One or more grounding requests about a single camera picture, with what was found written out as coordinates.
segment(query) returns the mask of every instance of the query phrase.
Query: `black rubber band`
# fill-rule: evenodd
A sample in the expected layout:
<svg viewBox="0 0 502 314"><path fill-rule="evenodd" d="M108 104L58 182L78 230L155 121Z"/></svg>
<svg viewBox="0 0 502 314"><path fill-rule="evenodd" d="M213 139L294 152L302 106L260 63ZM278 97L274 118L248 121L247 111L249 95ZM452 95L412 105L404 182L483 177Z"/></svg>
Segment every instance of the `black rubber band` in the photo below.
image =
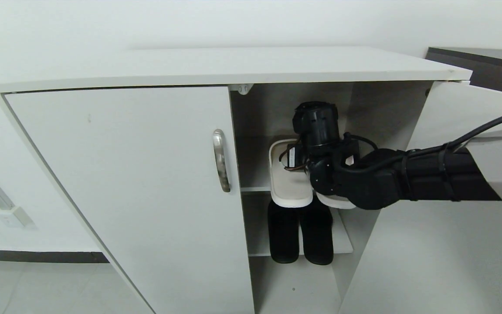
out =
<svg viewBox="0 0 502 314"><path fill-rule="evenodd" d="M447 168L444 164L444 155L448 150L448 144L449 143L445 143L438 154L439 173L441 175L441 179L443 180L444 189L447 191L448 199L450 201L459 201L456 198L455 191L452 189L451 181L447 173Z"/></svg>
<svg viewBox="0 0 502 314"><path fill-rule="evenodd" d="M412 186L410 185L410 179L408 178L408 169L406 169L406 165L408 163L408 157L409 157L410 153L412 153L412 150L407 151L406 155L404 155L404 157L402 157L402 169L400 172L402 173L402 177L406 181L406 186L408 187L408 190L406 191L406 197L410 201L417 201L417 199L414 198L414 192L412 191Z"/></svg>

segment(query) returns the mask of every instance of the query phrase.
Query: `cabinet door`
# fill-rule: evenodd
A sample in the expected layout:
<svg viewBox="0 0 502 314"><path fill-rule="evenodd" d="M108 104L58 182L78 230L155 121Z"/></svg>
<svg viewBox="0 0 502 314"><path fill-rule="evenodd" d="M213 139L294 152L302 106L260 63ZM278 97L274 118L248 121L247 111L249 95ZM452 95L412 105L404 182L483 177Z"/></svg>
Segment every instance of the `cabinet door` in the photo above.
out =
<svg viewBox="0 0 502 314"><path fill-rule="evenodd" d="M110 262L155 312L253 312L227 87L6 99ZM219 181L216 129L229 193Z"/></svg>
<svg viewBox="0 0 502 314"><path fill-rule="evenodd" d="M408 148L452 141L499 116L502 92L436 82ZM491 158L502 165L502 151ZM502 201L381 209L340 313L502 313Z"/></svg>

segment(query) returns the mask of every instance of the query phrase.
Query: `cabinet top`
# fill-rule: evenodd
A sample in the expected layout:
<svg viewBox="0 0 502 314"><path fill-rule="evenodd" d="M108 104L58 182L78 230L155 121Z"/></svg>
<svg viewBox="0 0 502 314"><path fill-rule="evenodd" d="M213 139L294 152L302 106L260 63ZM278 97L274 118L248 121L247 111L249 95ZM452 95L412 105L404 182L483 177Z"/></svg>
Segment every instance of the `cabinet top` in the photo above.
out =
<svg viewBox="0 0 502 314"><path fill-rule="evenodd" d="M130 50L0 82L0 93L241 83L469 80L472 71L369 47Z"/></svg>

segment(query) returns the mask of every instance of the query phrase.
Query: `tiled floor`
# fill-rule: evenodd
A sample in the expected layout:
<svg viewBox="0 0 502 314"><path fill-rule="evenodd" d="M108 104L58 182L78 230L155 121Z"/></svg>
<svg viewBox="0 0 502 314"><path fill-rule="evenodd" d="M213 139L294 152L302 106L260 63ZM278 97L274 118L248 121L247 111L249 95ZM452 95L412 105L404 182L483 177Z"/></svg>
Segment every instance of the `tiled floor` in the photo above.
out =
<svg viewBox="0 0 502 314"><path fill-rule="evenodd" d="M110 264L0 262L0 314L151 314Z"/></svg>

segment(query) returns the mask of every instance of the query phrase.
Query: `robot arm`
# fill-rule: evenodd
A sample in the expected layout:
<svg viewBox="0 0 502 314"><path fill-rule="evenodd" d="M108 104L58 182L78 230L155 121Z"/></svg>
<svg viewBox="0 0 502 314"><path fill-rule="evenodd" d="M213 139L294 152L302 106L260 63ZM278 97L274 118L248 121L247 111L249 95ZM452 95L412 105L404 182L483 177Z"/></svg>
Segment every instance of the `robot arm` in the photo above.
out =
<svg viewBox="0 0 502 314"><path fill-rule="evenodd" d="M409 151L379 149L369 139L349 133L341 139L337 117L336 107L329 103L307 102L295 109L293 128L299 140L294 146L301 155L296 167L288 170L305 168L317 193L346 197L363 209L381 209L399 199L502 200L464 147L501 124L502 117L440 147ZM373 151L361 157L359 141Z"/></svg>

